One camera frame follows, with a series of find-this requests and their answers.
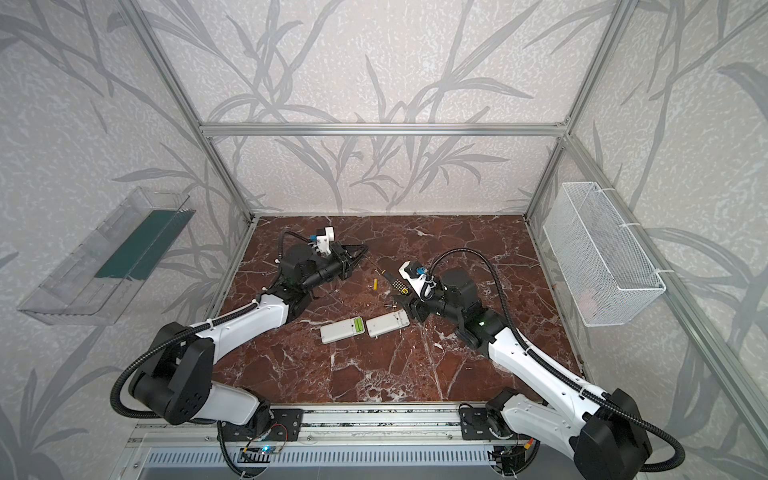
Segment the black yellow screwdriver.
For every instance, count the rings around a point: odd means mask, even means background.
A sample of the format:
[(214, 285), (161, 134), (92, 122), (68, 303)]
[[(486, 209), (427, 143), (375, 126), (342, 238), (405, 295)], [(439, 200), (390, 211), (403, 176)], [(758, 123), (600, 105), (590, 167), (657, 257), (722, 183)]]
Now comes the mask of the black yellow screwdriver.
[(397, 273), (393, 274), (389, 270), (381, 269), (379, 274), (390, 284), (395, 294), (409, 295), (411, 293), (410, 286)]

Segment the white remote control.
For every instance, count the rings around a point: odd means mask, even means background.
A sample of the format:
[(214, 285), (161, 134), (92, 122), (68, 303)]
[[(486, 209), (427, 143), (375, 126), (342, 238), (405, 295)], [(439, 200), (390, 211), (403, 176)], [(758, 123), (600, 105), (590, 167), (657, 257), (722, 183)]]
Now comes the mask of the white remote control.
[(403, 309), (381, 315), (366, 321), (366, 329), (372, 338), (403, 329), (410, 320)]
[(353, 319), (356, 317), (323, 325), (320, 328), (321, 342), (323, 344), (331, 344), (340, 340), (357, 336), (353, 327)]

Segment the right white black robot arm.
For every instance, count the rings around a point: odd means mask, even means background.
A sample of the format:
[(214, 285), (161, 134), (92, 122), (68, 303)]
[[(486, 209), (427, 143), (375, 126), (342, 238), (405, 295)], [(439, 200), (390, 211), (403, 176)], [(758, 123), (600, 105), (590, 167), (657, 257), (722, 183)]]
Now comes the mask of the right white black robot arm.
[(523, 434), (570, 458), (585, 479), (633, 479), (680, 467), (682, 444), (645, 421), (634, 399), (611, 393), (569, 371), (530, 342), (504, 310), (483, 305), (477, 286), (460, 268), (442, 277), (417, 261), (399, 269), (398, 301), (412, 320), (444, 318), (457, 336), (511, 372), (541, 398), (505, 393), (496, 406), (503, 435)]

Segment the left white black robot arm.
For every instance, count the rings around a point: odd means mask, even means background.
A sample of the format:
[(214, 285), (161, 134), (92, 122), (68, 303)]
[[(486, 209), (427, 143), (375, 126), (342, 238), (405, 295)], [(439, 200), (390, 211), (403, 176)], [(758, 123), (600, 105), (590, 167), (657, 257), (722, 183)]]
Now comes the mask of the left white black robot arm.
[(261, 428), (269, 420), (267, 401), (214, 381), (215, 365), (241, 345), (296, 320), (314, 289), (349, 278), (368, 250), (365, 244), (338, 241), (326, 249), (296, 244), (280, 258), (269, 287), (247, 305), (191, 326), (166, 324), (116, 379), (109, 397), (113, 411), (171, 425), (210, 420)]

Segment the aluminium mounting rail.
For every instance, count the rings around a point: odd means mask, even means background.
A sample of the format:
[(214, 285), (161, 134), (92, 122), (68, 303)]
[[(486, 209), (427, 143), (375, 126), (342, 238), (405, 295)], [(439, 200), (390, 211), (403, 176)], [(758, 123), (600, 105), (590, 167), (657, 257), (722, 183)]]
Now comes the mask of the aluminium mounting rail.
[[(301, 410), (301, 418), (285, 410)], [(277, 404), (274, 419), (282, 426), (257, 437), (251, 447), (419, 446), (512, 444), (492, 435), (482, 403), (341, 403)], [(214, 424), (171, 426), (159, 420), (140, 420), (126, 448), (216, 447)]]

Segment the aluminium frame crossbar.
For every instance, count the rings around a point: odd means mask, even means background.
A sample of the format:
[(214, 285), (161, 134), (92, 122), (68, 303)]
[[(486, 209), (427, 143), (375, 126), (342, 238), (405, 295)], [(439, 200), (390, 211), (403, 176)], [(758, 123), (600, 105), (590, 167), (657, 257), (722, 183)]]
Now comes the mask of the aluminium frame crossbar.
[(558, 137), (561, 123), (204, 123), (208, 137), (225, 136), (532, 136)]

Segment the clear plastic wall bin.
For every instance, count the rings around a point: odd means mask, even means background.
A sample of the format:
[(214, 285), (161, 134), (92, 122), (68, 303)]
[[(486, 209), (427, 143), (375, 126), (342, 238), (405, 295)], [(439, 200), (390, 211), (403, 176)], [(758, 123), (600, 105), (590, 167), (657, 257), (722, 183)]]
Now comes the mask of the clear plastic wall bin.
[(116, 323), (195, 213), (187, 193), (135, 188), (17, 310), (46, 325)]

